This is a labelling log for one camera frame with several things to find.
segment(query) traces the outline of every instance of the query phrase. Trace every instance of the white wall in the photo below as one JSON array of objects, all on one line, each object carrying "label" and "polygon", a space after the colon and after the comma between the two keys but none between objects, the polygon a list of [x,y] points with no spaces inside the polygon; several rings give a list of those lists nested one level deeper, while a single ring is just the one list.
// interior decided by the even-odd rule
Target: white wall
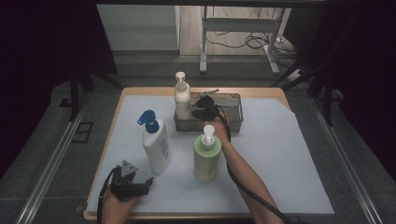
[{"label": "white wall", "polygon": [[178,49],[179,6],[97,7],[112,50]]}]

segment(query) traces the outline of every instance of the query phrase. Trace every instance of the wooden floor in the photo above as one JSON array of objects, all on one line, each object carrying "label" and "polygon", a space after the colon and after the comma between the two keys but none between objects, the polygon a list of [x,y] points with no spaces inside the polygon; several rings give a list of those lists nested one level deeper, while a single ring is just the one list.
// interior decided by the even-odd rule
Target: wooden floor
[{"label": "wooden floor", "polygon": [[[180,7],[180,55],[199,55],[201,40],[202,40],[202,9],[201,7]],[[228,17],[228,18],[264,18],[264,19],[276,19],[279,13],[279,8],[273,7],[209,7],[207,9],[208,17]],[[283,22],[279,29],[278,35],[283,34],[285,24],[288,20],[290,9],[286,9],[283,16]],[[228,33],[223,32],[207,32],[207,54],[208,55],[264,55],[263,48],[252,49],[248,46],[242,48],[230,48],[224,47],[219,44],[211,44],[211,42],[221,43],[227,46],[238,47],[245,44],[245,39],[250,33]],[[253,34],[265,38],[264,34]],[[251,41],[251,46],[256,47],[260,44]],[[276,46],[290,49],[290,43],[287,41]]]}]

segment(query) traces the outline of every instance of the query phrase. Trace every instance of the bottle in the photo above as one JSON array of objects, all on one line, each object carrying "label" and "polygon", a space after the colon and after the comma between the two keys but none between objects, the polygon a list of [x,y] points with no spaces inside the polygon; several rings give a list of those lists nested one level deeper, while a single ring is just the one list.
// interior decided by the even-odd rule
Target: bottle
[{"label": "bottle", "polygon": [[212,125],[204,127],[204,133],[194,141],[194,174],[203,182],[215,178],[219,169],[219,155],[221,142],[213,135],[215,128]]},{"label": "bottle", "polygon": [[143,147],[148,155],[148,163],[152,173],[159,175],[171,161],[165,123],[163,119],[156,119],[152,110],[146,110],[137,123],[140,125],[146,123],[146,130],[143,131],[142,137]]},{"label": "bottle", "polygon": [[191,119],[191,91],[190,85],[185,81],[184,72],[176,73],[175,103],[177,119]]}]

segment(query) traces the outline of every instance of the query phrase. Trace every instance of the white paper sheet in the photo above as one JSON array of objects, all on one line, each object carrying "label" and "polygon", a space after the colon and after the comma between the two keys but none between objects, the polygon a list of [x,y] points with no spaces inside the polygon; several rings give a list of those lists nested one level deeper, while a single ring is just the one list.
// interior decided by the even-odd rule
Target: white paper sheet
[{"label": "white paper sheet", "polygon": [[[275,99],[242,98],[244,121],[232,136],[238,152],[267,185],[279,210],[287,214],[333,214],[318,172],[294,114]],[[141,114],[155,111],[165,121],[172,160],[161,175],[153,175],[142,146]],[[127,160],[138,167],[136,183],[154,176],[148,196],[141,198],[136,213],[248,213],[248,208],[229,177],[221,154],[219,172],[210,183],[193,175],[193,141],[200,133],[176,132],[171,96],[125,96],[106,155],[88,201],[96,212],[103,183],[116,165]]]}]

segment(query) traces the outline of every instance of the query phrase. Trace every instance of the white desk leg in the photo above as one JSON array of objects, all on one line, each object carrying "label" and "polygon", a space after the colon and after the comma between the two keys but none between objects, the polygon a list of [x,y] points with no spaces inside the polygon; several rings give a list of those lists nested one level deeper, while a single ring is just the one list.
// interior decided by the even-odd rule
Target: white desk leg
[{"label": "white desk leg", "polygon": [[282,24],[284,13],[285,13],[285,8],[281,8],[281,11],[276,18],[276,23],[275,23],[274,31],[272,32],[271,35],[270,43],[268,44],[268,46],[264,46],[265,55],[267,56],[268,63],[270,64],[274,75],[279,75],[279,68],[277,67],[276,60],[274,59],[272,51],[274,49],[277,33],[279,32],[280,25]]},{"label": "white desk leg", "polygon": [[204,15],[202,17],[201,58],[199,62],[200,73],[206,73],[206,12],[207,12],[207,7],[204,7]]}]

